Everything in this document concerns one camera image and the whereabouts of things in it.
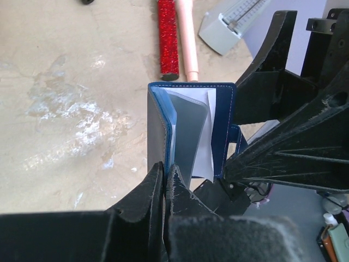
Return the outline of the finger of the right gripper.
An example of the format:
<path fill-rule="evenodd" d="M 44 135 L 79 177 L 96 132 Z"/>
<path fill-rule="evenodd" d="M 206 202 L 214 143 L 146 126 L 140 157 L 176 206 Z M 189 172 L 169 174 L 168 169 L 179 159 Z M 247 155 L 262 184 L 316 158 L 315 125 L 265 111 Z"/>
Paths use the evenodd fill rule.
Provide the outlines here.
<path fill-rule="evenodd" d="M 224 179 L 348 193 L 348 64 L 314 100 L 228 159 Z"/>

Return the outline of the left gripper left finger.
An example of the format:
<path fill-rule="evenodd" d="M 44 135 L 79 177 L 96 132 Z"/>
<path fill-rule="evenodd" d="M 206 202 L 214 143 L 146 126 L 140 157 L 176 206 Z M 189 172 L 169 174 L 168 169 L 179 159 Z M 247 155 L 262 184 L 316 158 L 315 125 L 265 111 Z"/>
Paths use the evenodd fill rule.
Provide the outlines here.
<path fill-rule="evenodd" d="M 105 211 L 1 215 L 1 261 L 165 261 L 163 165 Z"/>

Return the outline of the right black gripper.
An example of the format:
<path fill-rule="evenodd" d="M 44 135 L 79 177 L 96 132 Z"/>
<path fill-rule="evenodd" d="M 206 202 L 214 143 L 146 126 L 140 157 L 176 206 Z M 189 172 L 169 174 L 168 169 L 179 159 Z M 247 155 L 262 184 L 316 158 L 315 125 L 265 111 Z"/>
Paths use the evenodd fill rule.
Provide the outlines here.
<path fill-rule="evenodd" d="M 348 9 L 308 19 L 301 77 L 286 70 L 297 12 L 276 11 L 251 65 L 237 80 L 235 124 L 283 120 L 317 96 L 348 63 Z"/>

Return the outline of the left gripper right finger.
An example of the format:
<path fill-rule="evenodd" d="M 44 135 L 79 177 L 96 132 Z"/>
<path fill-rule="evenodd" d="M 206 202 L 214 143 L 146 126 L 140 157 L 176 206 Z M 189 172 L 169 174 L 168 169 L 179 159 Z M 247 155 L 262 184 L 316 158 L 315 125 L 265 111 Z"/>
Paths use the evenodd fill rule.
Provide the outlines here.
<path fill-rule="evenodd" d="M 170 261 L 299 261 L 299 236 L 282 217 L 222 217 L 210 210 L 171 167 L 166 192 Z"/>

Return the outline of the blue leather card holder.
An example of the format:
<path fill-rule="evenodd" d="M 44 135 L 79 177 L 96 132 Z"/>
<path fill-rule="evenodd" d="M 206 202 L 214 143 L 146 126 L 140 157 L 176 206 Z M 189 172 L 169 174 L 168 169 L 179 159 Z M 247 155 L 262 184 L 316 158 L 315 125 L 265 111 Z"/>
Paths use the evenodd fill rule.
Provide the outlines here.
<path fill-rule="evenodd" d="M 228 146 L 236 154 L 248 143 L 233 124 L 233 83 L 152 82 L 147 94 L 148 167 L 162 162 L 165 176 L 176 165 L 184 184 L 192 178 L 221 178 Z"/>

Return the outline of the white card in holder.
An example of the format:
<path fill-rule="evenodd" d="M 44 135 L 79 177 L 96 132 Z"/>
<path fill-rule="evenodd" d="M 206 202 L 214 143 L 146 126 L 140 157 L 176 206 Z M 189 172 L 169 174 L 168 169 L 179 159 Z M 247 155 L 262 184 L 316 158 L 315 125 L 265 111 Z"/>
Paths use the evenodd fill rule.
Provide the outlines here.
<path fill-rule="evenodd" d="M 179 166 L 186 185 L 193 177 L 211 180 L 216 89 L 157 87 L 154 94 L 169 121 L 168 166 Z"/>

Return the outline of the red glitter microphone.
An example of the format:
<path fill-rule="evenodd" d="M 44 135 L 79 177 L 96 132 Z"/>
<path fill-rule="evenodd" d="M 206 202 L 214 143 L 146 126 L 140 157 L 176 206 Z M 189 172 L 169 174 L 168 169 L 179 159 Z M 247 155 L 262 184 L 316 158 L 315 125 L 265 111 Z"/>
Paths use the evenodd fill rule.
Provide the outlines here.
<path fill-rule="evenodd" d="M 173 0 L 158 1 L 160 74 L 163 81 L 179 78 L 176 7 Z"/>

